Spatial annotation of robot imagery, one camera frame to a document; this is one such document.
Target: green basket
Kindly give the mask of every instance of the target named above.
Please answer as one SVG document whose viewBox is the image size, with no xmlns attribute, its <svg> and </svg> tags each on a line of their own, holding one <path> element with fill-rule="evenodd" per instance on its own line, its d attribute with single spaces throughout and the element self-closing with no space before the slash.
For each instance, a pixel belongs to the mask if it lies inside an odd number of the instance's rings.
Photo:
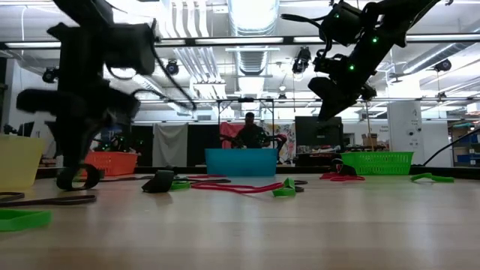
<svg viewBox="0 0 480 270">
<path fill-rule="evenodd" d="M 345 165 L 354 167 L 360 176 L 406 176 L 410 172 L 413 152 L 344 153 Z"/>
</svg>

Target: teal bin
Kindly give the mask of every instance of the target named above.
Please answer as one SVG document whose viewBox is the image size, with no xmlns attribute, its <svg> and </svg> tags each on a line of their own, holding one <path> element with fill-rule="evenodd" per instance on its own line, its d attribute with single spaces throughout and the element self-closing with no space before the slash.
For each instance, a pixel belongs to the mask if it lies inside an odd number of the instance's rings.
<svg viewBox="0 0 480 270">
<path fill-rule="evenodd" d="M 225 176 L 274 176 L 277 149 L 206 149 L 207 173 Z"/>
</svg>

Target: wooden table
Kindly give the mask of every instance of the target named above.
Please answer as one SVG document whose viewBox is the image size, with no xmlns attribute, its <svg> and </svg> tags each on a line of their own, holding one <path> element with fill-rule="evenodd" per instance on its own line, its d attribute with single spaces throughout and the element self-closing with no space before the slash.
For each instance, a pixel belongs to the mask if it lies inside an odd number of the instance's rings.
<svg viewBox="0 0 480 270">
<path fill-rule="evenodd" d="M 0 269 L 480 269 L 480 182 L 293 177 L 310 181 L 294 199 L 101 183 L 78 193 L 94 204 L 41 207 L 48 227 L 0 233 Z M 63 194 L 50 179 L 28 192 Z"/>
</svg>

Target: orange basket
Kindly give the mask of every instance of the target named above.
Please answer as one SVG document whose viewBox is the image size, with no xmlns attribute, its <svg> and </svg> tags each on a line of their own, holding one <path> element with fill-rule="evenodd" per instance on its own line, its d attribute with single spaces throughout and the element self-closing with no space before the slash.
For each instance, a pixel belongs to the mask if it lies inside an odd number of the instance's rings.
<svg viewBox="0 0 480 270">
<path fill-rule="evenodd" d="M 105 172 L 105 176 L 123 176 L 133 174 L 137 165 L 137 154 L 123 152 L 89 152 L 85 159 L 86 164 L 91 164 Z"/>
</svg>

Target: man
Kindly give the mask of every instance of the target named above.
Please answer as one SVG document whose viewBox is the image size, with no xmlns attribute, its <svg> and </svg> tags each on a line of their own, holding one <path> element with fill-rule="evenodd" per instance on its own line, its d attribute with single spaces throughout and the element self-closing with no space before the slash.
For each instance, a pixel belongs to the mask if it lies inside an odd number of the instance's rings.
<svg viewBox="0 0 480 270">
<path fill-rule="evenodd" d="M 238 132 L 236 138 L 240 139 L 249 149 L 261 149 L 270 146 L 270 140 L 263 128 L 255 123 L 255 115 L 248 112 L 245 115 L 245 126 Z"/>
</svg>

